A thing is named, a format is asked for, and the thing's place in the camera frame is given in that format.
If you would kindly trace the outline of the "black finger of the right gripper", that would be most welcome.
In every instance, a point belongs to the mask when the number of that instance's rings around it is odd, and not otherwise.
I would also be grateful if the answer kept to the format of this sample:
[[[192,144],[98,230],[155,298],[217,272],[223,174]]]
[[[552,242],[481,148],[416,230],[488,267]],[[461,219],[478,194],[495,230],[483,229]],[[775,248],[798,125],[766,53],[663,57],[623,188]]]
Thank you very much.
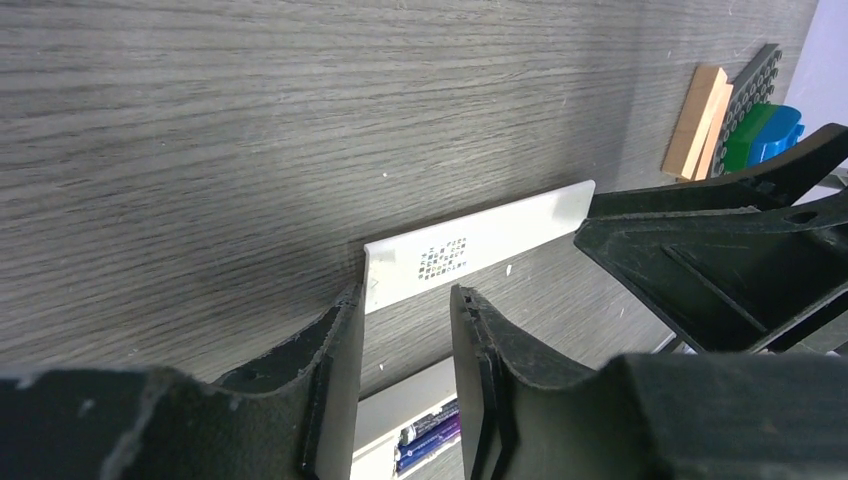
[[[847,201],[589,219],[575,246],[697,352],[785,351],[847,311]]]
[[[830,123],[792,148],[735,173],[702,181],[596,194],[590,219],[794,204],[847,159],[847,128]]]

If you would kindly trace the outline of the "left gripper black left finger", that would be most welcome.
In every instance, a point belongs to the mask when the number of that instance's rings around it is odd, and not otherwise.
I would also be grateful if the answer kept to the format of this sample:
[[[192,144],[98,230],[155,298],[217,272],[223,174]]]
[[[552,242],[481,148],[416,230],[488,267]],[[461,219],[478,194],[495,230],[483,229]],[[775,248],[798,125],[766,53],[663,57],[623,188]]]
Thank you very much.
[[[168,367],[1,371],[5,479],[346,479],[362,288],[206,383]]]

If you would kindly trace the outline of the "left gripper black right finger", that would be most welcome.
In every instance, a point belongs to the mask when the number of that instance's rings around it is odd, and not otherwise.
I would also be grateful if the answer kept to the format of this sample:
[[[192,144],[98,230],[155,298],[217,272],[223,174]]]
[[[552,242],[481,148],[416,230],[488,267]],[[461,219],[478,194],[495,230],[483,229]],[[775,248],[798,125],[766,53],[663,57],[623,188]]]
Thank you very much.
[[[847,361],[623,354],[591,369],[450,294],[469,479],[843,479]]]

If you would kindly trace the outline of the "blue lego brick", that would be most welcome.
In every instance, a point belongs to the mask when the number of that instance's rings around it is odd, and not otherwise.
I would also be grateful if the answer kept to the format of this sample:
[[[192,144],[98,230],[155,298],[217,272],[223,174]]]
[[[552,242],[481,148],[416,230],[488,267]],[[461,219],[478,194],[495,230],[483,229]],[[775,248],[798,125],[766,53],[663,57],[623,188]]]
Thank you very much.
[[[805,130],[802,114],[796,108],[775,104],[765,105],[765,108],[768,117],[755,131],[747,158],[748,167],[764,163],[795,146]]]

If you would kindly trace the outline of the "green lego brick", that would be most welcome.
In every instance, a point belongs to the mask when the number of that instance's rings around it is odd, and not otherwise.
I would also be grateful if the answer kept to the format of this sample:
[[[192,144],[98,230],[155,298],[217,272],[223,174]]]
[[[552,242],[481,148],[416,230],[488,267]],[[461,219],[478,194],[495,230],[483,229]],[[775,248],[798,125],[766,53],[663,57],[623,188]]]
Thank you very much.
[[[754,104],[724,143],[724,173],[733,173],[763,163],[780,153],[780,140],[772,140],[770,122],[781,106]]]

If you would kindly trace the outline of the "right wooden block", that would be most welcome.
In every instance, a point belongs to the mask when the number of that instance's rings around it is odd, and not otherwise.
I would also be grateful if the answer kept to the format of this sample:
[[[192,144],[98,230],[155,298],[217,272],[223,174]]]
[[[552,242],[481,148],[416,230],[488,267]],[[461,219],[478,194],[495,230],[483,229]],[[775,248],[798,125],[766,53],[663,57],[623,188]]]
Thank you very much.
[[[731,84],[724,84],[721,86],[716,108],[709,124],[706,140],[694,172],[694,181],[701,181],[708,178],[717,148],[718,137],[721,132],[732,92],[733,86]]]

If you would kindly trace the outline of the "wooden block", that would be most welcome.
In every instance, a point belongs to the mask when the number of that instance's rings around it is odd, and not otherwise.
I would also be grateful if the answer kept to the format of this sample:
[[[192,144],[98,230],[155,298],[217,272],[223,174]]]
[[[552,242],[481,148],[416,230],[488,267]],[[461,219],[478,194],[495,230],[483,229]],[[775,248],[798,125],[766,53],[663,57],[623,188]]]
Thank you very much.
[[[699,65],[693,74],[661,171],[692,180],[706,143],[727,74],[720,66]]]
[[[708,178],[717,148],[718,137],[721,132],[732,92],[733,86],[731,84],[724,84],[721,86],[716,108],[709,124],[706,140],[694,172],[694,181],[701,181]]]

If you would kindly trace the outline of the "grey lego baseplate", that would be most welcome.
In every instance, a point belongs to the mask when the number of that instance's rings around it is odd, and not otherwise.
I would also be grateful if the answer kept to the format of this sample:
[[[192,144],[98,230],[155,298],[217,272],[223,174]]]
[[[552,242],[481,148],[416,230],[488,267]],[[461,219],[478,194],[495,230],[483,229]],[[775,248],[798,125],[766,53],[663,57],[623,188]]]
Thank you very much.
[[[755,105],[769,103],[782,56],[777,43],[767,43],[734,79],[709,170],[710,178],[746,167],[750,143],[737,131]]]

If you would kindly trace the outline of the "left wooden block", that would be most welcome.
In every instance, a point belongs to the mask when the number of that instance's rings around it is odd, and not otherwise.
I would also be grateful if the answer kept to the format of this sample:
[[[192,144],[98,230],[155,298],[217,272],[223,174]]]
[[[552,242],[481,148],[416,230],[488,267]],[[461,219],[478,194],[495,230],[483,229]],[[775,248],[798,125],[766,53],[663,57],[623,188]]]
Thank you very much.
[[[727,74],[720,66],[699,65],[693,74],[661,171],[692,180],[706,143]]]

